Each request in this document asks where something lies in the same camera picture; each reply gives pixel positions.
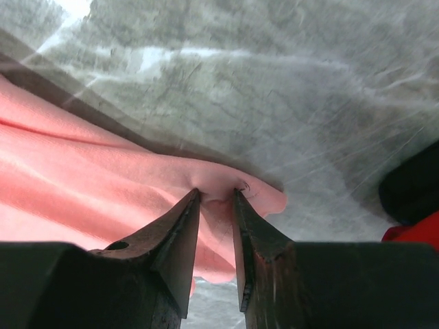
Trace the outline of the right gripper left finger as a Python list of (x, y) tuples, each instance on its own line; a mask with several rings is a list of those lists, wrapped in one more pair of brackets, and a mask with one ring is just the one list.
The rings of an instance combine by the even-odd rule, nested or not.
[(179, 328), (187, 317), (200, 221), (200, 192), (135, 233), (91, 254), (141, 275), (136, 289), (146, 303), (147, 328)]

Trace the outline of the pink t shirt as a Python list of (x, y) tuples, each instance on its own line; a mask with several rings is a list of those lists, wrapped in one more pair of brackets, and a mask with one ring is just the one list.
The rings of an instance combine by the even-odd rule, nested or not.
[(235, 277), (233, 192), (265, 217), (287, 197), (237, 169), (155, 154), (1, 80), (1, 239), (101, 249), (200, 192), (194, 277)]

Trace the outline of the red folded t shirt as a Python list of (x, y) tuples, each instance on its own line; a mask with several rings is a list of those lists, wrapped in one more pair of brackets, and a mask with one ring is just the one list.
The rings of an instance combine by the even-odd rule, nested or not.
[(428, 243), (438, 249), (438, 212), (414, 226), (394, 226), (383, 235), (382, 241)]

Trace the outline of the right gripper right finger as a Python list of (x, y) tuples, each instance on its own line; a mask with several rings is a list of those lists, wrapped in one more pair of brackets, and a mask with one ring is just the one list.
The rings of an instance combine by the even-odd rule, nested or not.
[(298, 300), (291, 239), (234, 191), (233, 243), (239, 310), (247, 328), (297, 328)]

